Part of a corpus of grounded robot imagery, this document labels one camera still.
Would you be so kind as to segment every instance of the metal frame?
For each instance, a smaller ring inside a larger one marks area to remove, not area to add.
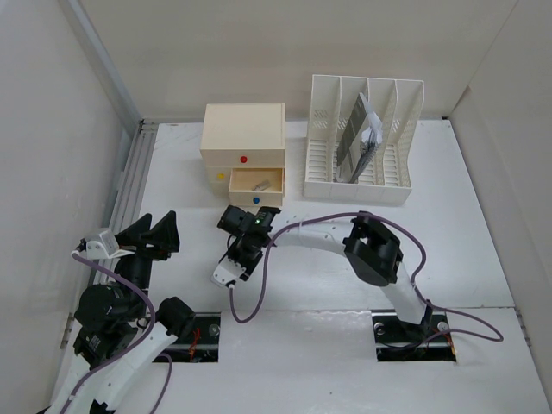
[[[139,218],[158,127],[140,122],[136,128],[127,163],[116,186],[116,201],[108,226],[115,234]],[[111,270],[115,267],[113,260],[101,260],[100,264]],[[102,273],[92,271],[89,284],[103,283],[106,279]]]
[[[132,134],[142,116],[83,5],[80,0],[58,1],[124,128],[129,135]]]

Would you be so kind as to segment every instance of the open drawer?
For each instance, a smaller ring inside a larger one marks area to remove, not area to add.
[[[229,197],[234,205],[281,206],[284,199],[284,168],[232,169]]]

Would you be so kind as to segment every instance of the cable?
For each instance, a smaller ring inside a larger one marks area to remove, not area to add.
[[[433,331],[437,333],[439,332],[439,329],[434,328]],[[456,355],[455,344],[452,342],[452,338],[450,337],[450,335],[443,335],[443,336],[445,337],[445,339],[448,342],[448,345],[450,346],[450,351],[452,352],[452,355]]]
[[[81,257],[80,254],[78,254],[77,250],[73,250],[71,256],[73,257],[74,260],[79,261],[80,263],[83,263],[83,264],[87,265],[88,267],[91,267],[92,269],[95,269],[95,270],[97,270],[101,273],[107,274],[108,276],[110,276],[111,278],[116,280],[121,285],[127,286],[132,292],[136,293],[146,303],[146,306],[149,310],[151,320],[149,322],[149,325],[147,326],[147,329],[144,331],[142,336],[140,336],[140,338],[138,338],[136,340],[136,342],[134,342],[128,348],[121,351],[119,354],[114,355],[113,358],[110,358],[110,359],[104,361],[102,364],[98,365],[97,367],[95,367],[94,369],[90,370],[88,373],[83,375],[83,378],[81,378],[78,381],[77,385],[72,389],[71,394],[69,394],[69,398],[67,399],[66,403],[63,405],[63,408],[61,409],[60,414],[65,414],[65,412],[69,408],[69,405],[71,404],[71,401],[72,401],[73,397],[75,395],[77,395],[78,389],[84,384],[84,382],[87,379],[89,379],[92,375],[94,375],[98,371],[101,371],[105,367],[111,365],[113,362],[121,359],[124,355],[128,354],[130,351],[132,351],[134,348],[136,348],[138,345],[140,345],[142,342],[144,342],[144,340],[149,336],[149,334],[151,334],[151,332],[154,328],[154,325],[155,325],[155,308],[154,308],[154,304],[152,304],[151,300],[149,300],[149,298],[146,296],[146,294],[144,292],[142,292],[141,289],[138,286],[136,286],[133,283],[129,282],[128,280],[122,278],[118,274],[111,272],[110,269],[107,269],[103,266],[98,265],[97,263],[95,263],[91,260],[87,260],[84,257]]]
[[[157,401],[155,401],[154,408],[149,412],[149,414],[154,414],[157,411],[159,404],[161,404],[161,400],[165,396],[166,388],[169,386],[171,375],[173,374],[173,358],[171,358],[171,355],[163,353],[163,354],[159,354],[159,356],[166,358],[166,360],[169,362],[169,371],[168,373],[166,373],[165,384],[163,384],[163,389],[161,389],[161,394],[159,394]]]
[[[199,328],[196,328],[196,330],[193,331],[193,342],[190,345],[190,348],[188,349],[188,352],[190,353],[190,362],[193,360],[193,355],[196,353],[196,346],[198,345],[199,338],[201,337],[201,331]]]
[[[431,336],[428,336],[427,338],[422,340],[420,343],[406,345],[405,347],[402,347],[402,349],[416,348],[416,347],[418,347],[418,346],[420,346],[424,343],[433,341],[433,339],[437,338],[438,336],[444,336],[444,335],[447,335],[447,334],[451,334],[453,332],[455,332],[457,334],[465,334],[465,335],[476,336],[478,338],[487,339],[488,341],[493,341],[493,342],[502,342],[504,340],[503,335],[500,333],[500,331],[498,329],[496,329],[493,325],[491,325],[489,322],[481,319],[480,317],[470,315],[469,313],[463,312],[461,310],[454,310],[454,309],[450,309],[450,308],[445,308],[443,306],[438,306],[436,304],[432,304],[428,299],[426,299],[423,296],[423,294],[420,292],[418,287],[416,286],[416,277],[419,275],[420,271],[425,266],[425,262],[427,261],[427,254],[425,252],[425,248],[423,247],[423,244],[410,231],[408,231],[404,227],[400,226],[399,224],[396,224],[395,222],[392,222],[391,220],[389,220],[387,218],[384,218],[382,216],[377,216],[377,215],[375,215],[373,213],[369,213],[367,211],[336,213],[336,214],[332,214],[332,215],[329,215],[329,216],[323,216],[323,217],[319,217],[319,218],[313,218],[311,220],[305,220],[303,222],[288,224],[287,226],[285,226],[282,229],[278,230],[276,232],[276,234],[273,236],[272,240],[268,243],[267,251],[265,252],[265,260],[263,262],[262,284],[261,284],[261,287],[260,287],[259,301],[257,302],[257,305],[253,309],[253,312],[251,313],[251,315],[249,315],[245,319],[240,319],[237,316],[236,312],[235,312],[234,288],[233,288],[232,285],[230,286],[230,292],[229,292],[229,295],[230,295],[230,310],[232,312],[232,316],[234,317],[234,319],[238,323],[247,323],[251,319],[253,319],[257,315],[257,313],[259,313],[260,307],[262,306],[262,302],[265,298],[265,293],[267,292],[268,256],[270,254],[271,248],[275,245],[275,242],[278,239],[278,237],[280,237],[286,231],[288,231],[290,229],[295,229],[296,227],[299,227],[299,226],[305,226],[305,225],[309,225],[309,224],[316,224],[316,223],[326,222],[328,220],[334,220],[334,219],[337,219],[337,218],[344,218],[344,217],[372,218],[372,219],[377,220],[377,221],[379,221],[383,224],[387,224],[388,226],[393,227],[394,229],[400,231],[403,235],[408,237],[418,247],[418,249],[420,250],[420,254],[422,255],[422,259],[420,260],[420,264],[417,266],[416,270],[414,271],[414,273],[411,276],[412,287],[414,289],[414,292],[420,298],[420,300],[424,304],[426,304],[427,306],[429,306],[430,308],[432,308],[435,311],[445,311],[445,312],[454,313],[456,315],[460,315],[462,317],[469,317],[470,319],[473,319],[474,321],[482,323],[483,325],[487,326],[487,328],[492,330],[497,335],[497,337],[492,337],[492,336],[478,334],[477,332],[472,332],[472,331],[465,330],[465,329],[446,329],[446,330],[439,331],[438,333],[433,334]]]

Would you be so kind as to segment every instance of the white file organizer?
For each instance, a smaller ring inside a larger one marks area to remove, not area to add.
[[[383,122],[383,142],[358,184],[335,183],[336,149],[359,92]],[[411,193],[408,153],[423,106],[423,81],[314,75],[304,195],[403,204]]]

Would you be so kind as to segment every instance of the white table surface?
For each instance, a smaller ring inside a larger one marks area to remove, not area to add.
[[[201,128],[160,127],[141,212],[159,219],[176,210],[180,253],[154,264],[149,296],[155,304],[176,295],[195,311],[223,310],[219,362],[175,364],[157,414],[550,413],[448,122],[418,124],[409,162],[414,190],[401,207],[303,200],[306,124],[289,122],[284,209],[312,216],[370,209],[417,235],[428,249],[425,294],[448,306],[495,307],[469,311],[505,336],[496,343],[453,335],[456,363],[377,362],[366,308],[388,307],[385,297],[340,257],[308,249],[274,251],[263,311],[236,323],[226,311],[228,292],[209,282],[225,249],[216,223],[228,201],[205,182]],[[403,250],[412,269],[418,253],[407,243]],[[259,284],[256,273],[236,287],[240,308],[256,301]],[[449,322],[488,333],[464,317],[450,315]],[[150,366],[117,414],[149,412],[166,370]]]
[[[366,311],[264,311],[246,325],[224,312],[219,362],[175,364],[156,414],[550,413],[515,311],[472,312],[506,339],[453,336],[457,363],[377,362]],[[166,372],[149,367],[117,414],[148,413]]]
[[[228,291],[210,274],[226,249],[216,228],[229,203],[208,186],[199,153],[201,123],[162,124],[147,176],[141,214],[154,220],[177,213],[180,252],[155,263],[150,298],[180,296],[195,311],[229,308]],[[421,121],[409,157],[413,190],[402,206],[367,206],[312,201],[302,196],[306,122],[287,123],[283,210],[299,216],[370,210],[409,229],[425,245],[428,263],[419,286],[434,303],[454,307],[512,306],[513,300],[492,244],[454,132],[448,121]],[[420,255],[404,240],[409,272]],[[252,309],[260,291],[261,266],[236,289],[239,309]],[[340,256],[306,248],[271,254],[265,311],[388,309],[378,288],[358,280]]]

